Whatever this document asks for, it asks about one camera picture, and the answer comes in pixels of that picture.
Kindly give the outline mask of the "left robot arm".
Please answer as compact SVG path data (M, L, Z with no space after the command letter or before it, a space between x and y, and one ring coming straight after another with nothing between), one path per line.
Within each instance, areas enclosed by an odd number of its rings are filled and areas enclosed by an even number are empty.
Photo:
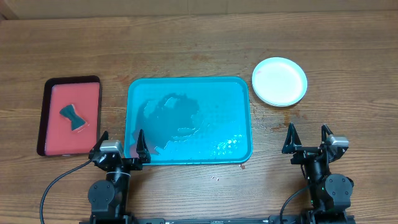
M95 182L88 190L91 203L90 223L138 223L137 218L126 211L129 183L132 171L140 171L151 157L144 137L139 131L135 158L125 158L118 140L109 140L104 132L89 153L89 160L106 172L106 178Z

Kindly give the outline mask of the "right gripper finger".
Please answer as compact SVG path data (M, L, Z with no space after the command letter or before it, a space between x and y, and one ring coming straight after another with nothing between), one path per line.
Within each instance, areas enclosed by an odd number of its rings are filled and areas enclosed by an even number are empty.
M327 124L321 126L322 144L325 146L331 146L335 140L335 135L328 127Z
M300 147L302 147L301 140L297 134L294 124L290 123L287 131L287 137L282 148L282 153L293 154L296 153Z

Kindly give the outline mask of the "light blue plate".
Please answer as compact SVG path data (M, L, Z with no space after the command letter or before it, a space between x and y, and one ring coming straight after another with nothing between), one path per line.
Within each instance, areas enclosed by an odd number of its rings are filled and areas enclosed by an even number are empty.
M252 72L251 81L257 97L276 107L298 103L308 88L304 70L294 61L282 57L259 62Z

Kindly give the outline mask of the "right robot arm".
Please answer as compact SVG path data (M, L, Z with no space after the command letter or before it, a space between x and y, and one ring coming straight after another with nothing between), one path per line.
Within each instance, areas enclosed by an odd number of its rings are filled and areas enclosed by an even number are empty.
M279 223L356 223L354 216L346 214L346 209L351 206L354 182L345 175L333 174L330 171L330 163L340 159L348 148L348 139L333 134L325 124L321 126L320 145L303 146L294 124L289 124L282 153L293 155L290 163L300 166L307 186L284 202L279 212ZM312 208L302 210L293 218L284 217L288 203L305 191L310 193Z

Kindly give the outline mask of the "green scouring sponge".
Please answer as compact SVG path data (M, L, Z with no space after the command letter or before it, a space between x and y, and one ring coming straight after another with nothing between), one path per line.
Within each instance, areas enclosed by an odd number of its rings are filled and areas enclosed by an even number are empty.
M76 131L77 129L84 127L86 124L86 121L77 114L73 104L66 105L64 108L62 108L60 110L60 115L70 121L72 131Z

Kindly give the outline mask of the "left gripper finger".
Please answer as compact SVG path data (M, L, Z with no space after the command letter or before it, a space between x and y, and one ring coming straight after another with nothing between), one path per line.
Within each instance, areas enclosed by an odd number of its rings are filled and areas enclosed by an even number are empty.
M136 152L138 154L138 158L141 160L143 164L148 164L151 161L151 156L150 152L148 150L145 136L144 136L144 130L141 129L139 131L139 136L137 139L137 145L136 145Z
M88 157L94 157L94 155L100 151L100 147L103 143L103 141L108 140L109 134L107 131L105 131L102 136L99 138L98 142L93 146L93 148L89 152Z

